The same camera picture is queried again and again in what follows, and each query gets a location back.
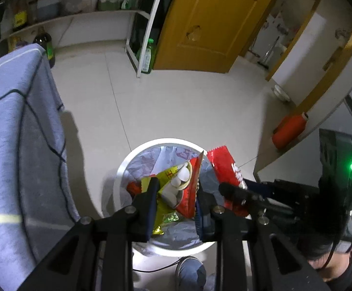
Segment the trash can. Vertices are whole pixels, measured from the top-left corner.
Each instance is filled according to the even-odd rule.
[[[166,162],[166,166],[182,164],[204,152],[200,182],[204,190],[211,192],[217,198],[218,204],[223,204],[219,194],[219,182],[216,179],[207,152],[191,142],[164,138],[146,142],[134,149],[119,166],[113,184],[113,205],[115,211],[131,204],[132,199],[126,191],[126,186],[133,180],[149,176],[158,162]],[[154,235],[147,243],[134,242],[133,247],[144,255],[161,255],[168,257],[183,257],[197,254],[209,248],[213,242],[203,243],[199,240],[195,222],[192,219],[171,222],[163,235]]]

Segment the black sleeve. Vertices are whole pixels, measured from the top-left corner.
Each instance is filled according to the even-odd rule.
[[[351,257],[350,257],[350,264],[348,265],[348,268],[344,273],[336,278],[333,279],[329,282],[327,282],[327,285],[331,289],[331,291],[344,291],[346,290],[352,283],[352,252],[351,252]]]

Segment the bottle with yellow label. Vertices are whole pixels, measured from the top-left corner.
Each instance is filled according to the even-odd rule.
[[[47,52],[49,66],[52,68],[55,65],[55,54],[53,53],[52,48],[52,38],[51,35],[44,30],[43,26],[39,27],[37,36],[33,40],[33,43],[39,44],[45,49]]]
[[[26,0],[14,0],[13,31],[19,31],[28,25],[28,5]]]

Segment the door panel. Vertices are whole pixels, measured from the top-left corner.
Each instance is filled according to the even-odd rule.
[[[270,0],[173,0],[155,69],[228,72]]]

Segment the gray sneaker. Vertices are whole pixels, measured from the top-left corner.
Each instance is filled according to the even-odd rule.
[[[203,263],[196,257],[181,258],[177,264],[175,275],[175,291],[199,291],[204,289],[206,271]]]

